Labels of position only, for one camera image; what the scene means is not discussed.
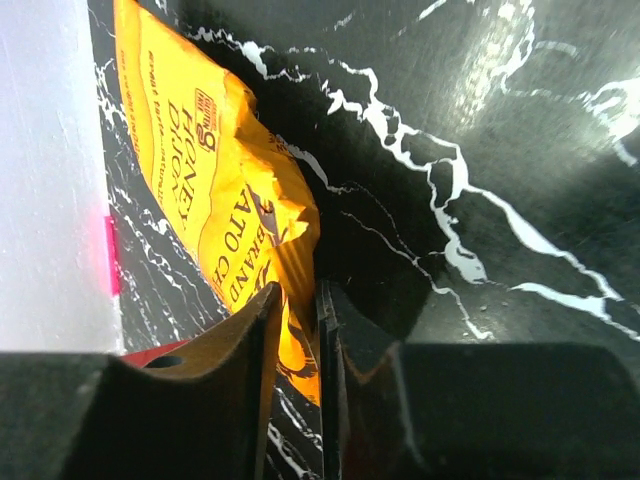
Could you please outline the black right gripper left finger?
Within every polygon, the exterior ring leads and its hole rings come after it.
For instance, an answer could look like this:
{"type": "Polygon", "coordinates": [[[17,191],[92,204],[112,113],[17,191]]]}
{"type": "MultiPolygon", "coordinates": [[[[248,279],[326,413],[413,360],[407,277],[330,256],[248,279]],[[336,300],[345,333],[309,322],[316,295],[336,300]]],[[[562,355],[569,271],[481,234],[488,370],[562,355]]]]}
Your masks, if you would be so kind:
{"type": "Polygon", "coordinates": [[[267,284],[144,367],[105,354],[3,354],[2,477],[260,478],[281,295],[267,284]]]}

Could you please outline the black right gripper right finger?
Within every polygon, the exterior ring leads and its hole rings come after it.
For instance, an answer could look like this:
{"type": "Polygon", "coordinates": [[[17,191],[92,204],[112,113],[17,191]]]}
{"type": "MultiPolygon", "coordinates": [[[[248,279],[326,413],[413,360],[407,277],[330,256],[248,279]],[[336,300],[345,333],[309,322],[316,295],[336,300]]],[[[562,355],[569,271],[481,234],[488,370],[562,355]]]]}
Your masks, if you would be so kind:
{"type": "Polygon", "coordinates": [[[575,343],[407,343],[317,286],[328,479],[635,479],[639,390],[575,343]]]}

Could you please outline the red brown paper bag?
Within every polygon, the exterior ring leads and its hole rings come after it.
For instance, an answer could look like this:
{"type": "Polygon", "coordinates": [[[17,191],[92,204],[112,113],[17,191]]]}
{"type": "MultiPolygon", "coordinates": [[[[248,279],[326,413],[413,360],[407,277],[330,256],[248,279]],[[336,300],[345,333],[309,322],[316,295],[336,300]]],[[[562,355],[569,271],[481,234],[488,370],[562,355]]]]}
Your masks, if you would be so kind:
{"type": "Polygon", "coordinates": [[[146,350],[129,353],[121,356],[120,359],[129,365],[132,365],[138,368],[143,368],[147,364],[155,360],[156,358],[159,358],[165,354],[168,354],[169,352],[172,352],[173,350],[179,348],[180,346],[186,343],[187,343],[186,340],[169,343],[166,345],[161,345],[161,346],[146,349],[146,350]]]}

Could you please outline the orange honey dijon chip bag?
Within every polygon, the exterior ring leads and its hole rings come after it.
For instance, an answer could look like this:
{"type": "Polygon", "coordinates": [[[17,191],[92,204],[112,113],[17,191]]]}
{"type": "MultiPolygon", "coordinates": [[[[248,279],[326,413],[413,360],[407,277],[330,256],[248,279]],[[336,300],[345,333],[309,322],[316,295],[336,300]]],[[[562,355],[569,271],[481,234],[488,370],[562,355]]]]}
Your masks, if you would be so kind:
{"type": "Polygon", "coordinates": [[[251,90],[135,1],[113,5],[120,91],[133,149],[161,211],[219,300],[243,308],[283,291],[279,371],[313,403],[320,376],[313,253],[319,212],[251,90]]]}

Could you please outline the pink tape strip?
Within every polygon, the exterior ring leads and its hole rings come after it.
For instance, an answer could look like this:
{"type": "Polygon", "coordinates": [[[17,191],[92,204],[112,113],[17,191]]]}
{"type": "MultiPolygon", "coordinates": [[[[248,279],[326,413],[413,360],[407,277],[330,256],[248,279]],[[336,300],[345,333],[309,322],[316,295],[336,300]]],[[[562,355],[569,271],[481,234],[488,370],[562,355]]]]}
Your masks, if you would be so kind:
{"type": "Polygon", "coordinates": [[[109,288],[112,296],[120,294],[119,266],[117,259],[117,242],[115,238],[115,223],[112,216],[104,218],[107,242],[109,288]]]}

